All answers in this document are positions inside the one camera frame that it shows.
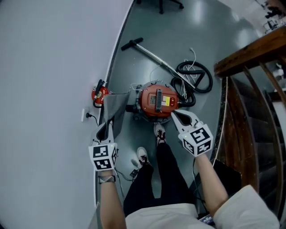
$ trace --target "wooden staircase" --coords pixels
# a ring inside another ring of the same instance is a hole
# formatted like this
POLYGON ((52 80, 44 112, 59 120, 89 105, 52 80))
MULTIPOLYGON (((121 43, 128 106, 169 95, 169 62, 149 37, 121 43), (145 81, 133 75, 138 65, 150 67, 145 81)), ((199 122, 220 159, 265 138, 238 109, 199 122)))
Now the wooden staircase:
POLYGON ((286 196, 284 137, 269 94, 259 89, 248 69, 262 67, 286 108, 286 96, 265 64, 279 59, 286 66, 285 53, 286 27, 258 39, 214 66, 217 76, 229 76, 217 159, 240 172, 241 186, 252 185, 279 219, 286 196), (239 72, 245 73, 249 85, 230 77, 239 72))

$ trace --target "black pants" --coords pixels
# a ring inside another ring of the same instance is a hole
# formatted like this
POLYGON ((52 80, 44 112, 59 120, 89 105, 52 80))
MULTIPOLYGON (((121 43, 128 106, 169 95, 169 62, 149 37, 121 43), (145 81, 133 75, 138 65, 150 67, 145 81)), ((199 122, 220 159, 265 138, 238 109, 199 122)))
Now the black pants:
POLYGON ((162 183, 161 197, 155 199, 153 195, 151 186, 153 167, 144 165, 139 170, 124 200, 125 216, 142 208, 194 203, 193 193, 188 189, 170 147, 166 143, 159 144, 156 156, 162 183))

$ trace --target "person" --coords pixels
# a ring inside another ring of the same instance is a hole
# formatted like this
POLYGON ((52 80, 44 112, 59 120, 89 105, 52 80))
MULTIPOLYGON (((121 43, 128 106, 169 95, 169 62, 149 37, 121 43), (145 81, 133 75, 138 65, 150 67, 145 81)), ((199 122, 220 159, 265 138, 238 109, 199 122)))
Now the person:
MULTIPOLYGON (((140 170, 121 206, 113 182, 101 184, 101 223, 103 229, 210 229, 197 220, 194 196, 180 173, 166 143, 162 125, 154 126, 157 162, 162 183, 161 197, 154 198, 151 186, 153 167, 143 147, 137 150, 140 170)), ((278 229, 276 216, 251 186, 245 186, 230 199, 208 157, 196 157, 206 208, 218 229, 278 229)), ((111 176, 104 171, 102 176, 111 176)))

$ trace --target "office chair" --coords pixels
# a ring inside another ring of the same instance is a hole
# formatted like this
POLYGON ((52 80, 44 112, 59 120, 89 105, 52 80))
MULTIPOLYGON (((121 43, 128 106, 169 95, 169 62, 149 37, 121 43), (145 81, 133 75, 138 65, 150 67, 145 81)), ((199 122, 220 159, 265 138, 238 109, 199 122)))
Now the office chair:
MULTIPOLYGON (((142 0, 137 0, 137 4, 141 4, 141 1, 142 1, 142 0)), ((170 0, 170 1, 179 4, 179 8, 180 8, 180 9, 183 9, 183 8, 184 8, 184 5, 183 5, 181 2, 179 2, 179 1, 177 1, 177 0, 170 0)), ((159 8, 160 8, 159 13, 160 13, 160 14, 163 14, 163 13, 164 13, 163 0, 159 0, 159 8)))

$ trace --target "bracelet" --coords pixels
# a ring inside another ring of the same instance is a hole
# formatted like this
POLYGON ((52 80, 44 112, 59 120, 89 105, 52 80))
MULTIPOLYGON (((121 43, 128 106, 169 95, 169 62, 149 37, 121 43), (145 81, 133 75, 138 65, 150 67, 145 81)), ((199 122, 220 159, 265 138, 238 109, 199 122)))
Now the bracelet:
POLYGON ((115 176, 108 176, 108 177, 98 176, 98 178, 99 178, 99 184, 116 181, 115 176))

